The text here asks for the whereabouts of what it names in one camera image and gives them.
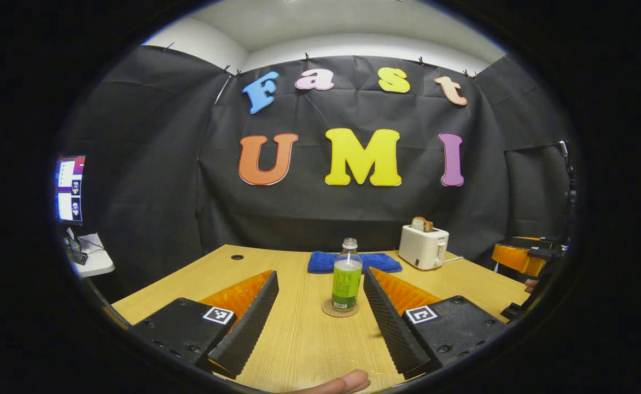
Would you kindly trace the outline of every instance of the human hand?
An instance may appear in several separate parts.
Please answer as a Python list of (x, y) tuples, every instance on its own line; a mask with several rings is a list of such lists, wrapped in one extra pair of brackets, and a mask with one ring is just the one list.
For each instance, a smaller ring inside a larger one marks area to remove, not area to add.
[(525, 291), (526, 291), (526, 292), (528, 292), (528, 293), (530, 293), (530, 294), (532, 294), (532, 290), (534, 290), (534, 289), (535, 289), (535, 286), (536, 286), (538, 283), (539, 283), (539, 280), (532, 280), (532, 279), (525, 280), (525, 286), (527, 286), (527, 288), (525, 289)]
[(316, 387), (291, 391), (287, 394), (352, 394), (362, 391), (371, 384), (369, 374), (362, 369), (355, 369), (341, 378), (327, 381)]

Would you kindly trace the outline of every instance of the black fabric curtain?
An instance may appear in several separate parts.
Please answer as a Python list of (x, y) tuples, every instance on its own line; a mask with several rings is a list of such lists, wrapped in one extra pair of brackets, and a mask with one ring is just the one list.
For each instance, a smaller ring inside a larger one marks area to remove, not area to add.
[[(381, 67), (403, 70), (409, 92), (382, 90)], [(297, 89), (309, 69), (331, 70), (335, 86)], [(250, 114), (242, 90), (270, 71), (279, 74), (268, 94), (273, 103)], [(434, 81), (442, 76), (461, 85), (466, 106), (446, 99)], [(397, 131), (401, 185), (358, 184), (349, 168), (348, 185), (325, 184), (331, 128), (353, 130), (363, 147), (378, 129)], [(450, 232), (451, 252), (475, 260), (506, 235), (559, 235), (562, 229), (566, 173), (553, 145), (570, 135), (569, 126), (508, 58), (476, 78), (358, 56), (286, 62), (231, 77), (175, 50), (140, 47), (96, 87), (66, 132), (65, 154), (88, 156), (85, 231), (100, 234), (115, 262), (115, 271), (94, 278), (110, 302), (223, 244), (335, 251), (345, 237), (356, 237), (361, 250), (391, 250), (398, 248), (401, 226), (419, 215)], [(273, 138), (282, 133), (298, 135), (286, 176), (270, 186), (244, 182), (241, 139), (267, 138), (258, 164), (269, 170), (276, 160)], [(463, 186), (440, 182), (440, 133), (463, 139)]]

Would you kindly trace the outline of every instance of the white toaster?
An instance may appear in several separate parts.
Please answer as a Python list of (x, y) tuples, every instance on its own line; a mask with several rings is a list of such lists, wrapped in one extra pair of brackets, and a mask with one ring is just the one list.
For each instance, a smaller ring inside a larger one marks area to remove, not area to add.
[(445, 261), (449, 240), (450, 233), (445, 230), (433, 228), (431, 232), (425, 233), (406, 225), (401, 230), (398, 255), (418, 269), (435, 269)]

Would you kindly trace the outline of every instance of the monitor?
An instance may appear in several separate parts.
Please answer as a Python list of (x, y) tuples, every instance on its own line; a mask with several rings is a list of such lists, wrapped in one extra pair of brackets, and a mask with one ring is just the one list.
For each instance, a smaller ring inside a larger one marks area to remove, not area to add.
[(60, 157), (55, 174), (56, 218), (71, 225), (83, 225), (83, 170), (85, 156)]

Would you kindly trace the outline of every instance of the coaster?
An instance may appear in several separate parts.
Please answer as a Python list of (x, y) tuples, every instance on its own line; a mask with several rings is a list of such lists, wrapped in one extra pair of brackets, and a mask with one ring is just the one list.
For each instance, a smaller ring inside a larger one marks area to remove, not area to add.
[(330, 315), (332, 317), (348, 317), (356, 314), (357, 312), (357, 304), (355, 304), (352, 309), (348, 309), (346, 311), (338, 311), (333, 307), (333, 303), (330, 299), (323, 302), (323, 306), (321, 306), (320, 308), (323, 309), (323, 312), (325, 312), (326, 315)]

